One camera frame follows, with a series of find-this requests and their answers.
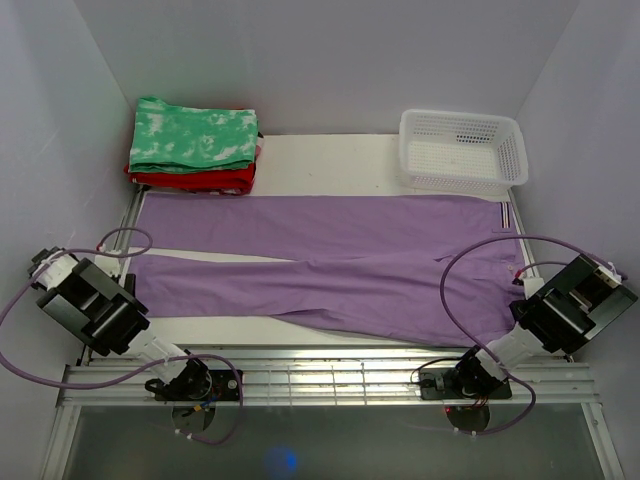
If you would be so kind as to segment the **purple trousers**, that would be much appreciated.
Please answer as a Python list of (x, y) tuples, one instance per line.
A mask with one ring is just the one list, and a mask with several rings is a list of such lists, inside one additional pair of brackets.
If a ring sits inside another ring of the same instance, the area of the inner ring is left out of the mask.
[(510, 209), (464, 196), (151, 198), (133, 259), (156, 318), (267, 316), (430, 346), (513, 327), (524, 264)]

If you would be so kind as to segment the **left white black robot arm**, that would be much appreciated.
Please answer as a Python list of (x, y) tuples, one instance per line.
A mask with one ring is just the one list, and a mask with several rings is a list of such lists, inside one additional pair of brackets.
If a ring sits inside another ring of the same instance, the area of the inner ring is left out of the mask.
[(145, 389), (157, 401), (201, 401), (213, 394), (207, 366), (180, 359), (185, 352), (158, 337), (146, 318), (148, 309), (91, 260), (54, 247), (32, 258), (28, 275), (44, 294), (37, 305), (94, 352), (129, 354), (156, 361)]

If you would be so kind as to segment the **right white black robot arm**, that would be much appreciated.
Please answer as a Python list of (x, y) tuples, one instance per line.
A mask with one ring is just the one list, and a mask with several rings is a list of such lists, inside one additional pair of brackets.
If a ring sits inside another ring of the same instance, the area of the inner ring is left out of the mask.
[(489, 397), (520, 364), (545, 352), (575, 353), (637, 301), (620, 275), (580, 255), (530, 297), (511, 302), (513, 329), (469, 350), (455, 367), (455, 385)]

